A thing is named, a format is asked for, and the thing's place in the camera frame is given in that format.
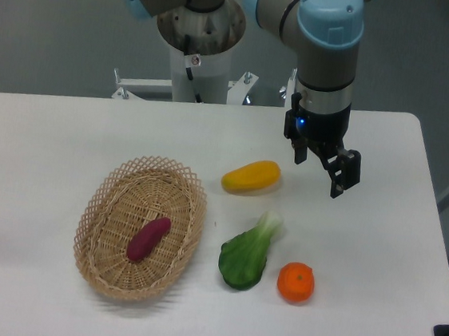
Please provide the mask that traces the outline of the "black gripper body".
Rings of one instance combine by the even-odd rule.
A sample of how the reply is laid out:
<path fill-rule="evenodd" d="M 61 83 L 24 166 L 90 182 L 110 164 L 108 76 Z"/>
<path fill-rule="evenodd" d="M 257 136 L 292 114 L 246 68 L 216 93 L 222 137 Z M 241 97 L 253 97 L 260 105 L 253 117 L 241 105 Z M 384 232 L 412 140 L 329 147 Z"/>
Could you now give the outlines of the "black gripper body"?
<path fill-rule="evenodd" d="M 291 108 L 285 114 L 284 137 L 288 140 L 305 139 L 308 147 L 324 155 L 337 155 L 344 148 L 351 106 L 337 113 L 312 113 L 302 105 L 302 95 L 294 93 Z"/>

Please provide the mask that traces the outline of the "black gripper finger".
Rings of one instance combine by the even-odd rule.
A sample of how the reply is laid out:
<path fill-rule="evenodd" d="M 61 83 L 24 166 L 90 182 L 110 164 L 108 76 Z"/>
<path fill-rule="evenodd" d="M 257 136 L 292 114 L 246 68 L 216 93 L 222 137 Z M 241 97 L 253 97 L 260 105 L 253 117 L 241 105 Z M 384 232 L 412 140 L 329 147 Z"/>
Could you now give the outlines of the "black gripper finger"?
<path fill-rule="evenodd" d="M 335 199 L 360 182 L 361 154 L 340 146 L 320 148 L 319 158 L 331 180 L 330 196 Z"/>
<path fill-rule="evenodd" d="M 294 164 L 302 164 L 307 160 L 308 141 L 300 137 L 294 140 Z"/>

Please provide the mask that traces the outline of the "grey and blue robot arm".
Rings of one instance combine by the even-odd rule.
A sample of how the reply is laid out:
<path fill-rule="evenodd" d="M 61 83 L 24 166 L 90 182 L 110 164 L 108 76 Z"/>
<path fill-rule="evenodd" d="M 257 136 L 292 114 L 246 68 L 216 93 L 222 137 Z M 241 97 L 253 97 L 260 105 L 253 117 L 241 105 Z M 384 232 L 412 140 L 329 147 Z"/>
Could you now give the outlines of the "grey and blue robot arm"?
<path fill-rule="evenodd" d="M 295 163 L 317 155 L 331 197 L 359 183 L 361 155 L 343 139 L 369 0 L 124 1 L 135 17 L 157 22 L 170 51 L 175 101 L 226 101 L 230 57 L 248 19 L 277 37 L 297 59 L 284 122 Z"/>

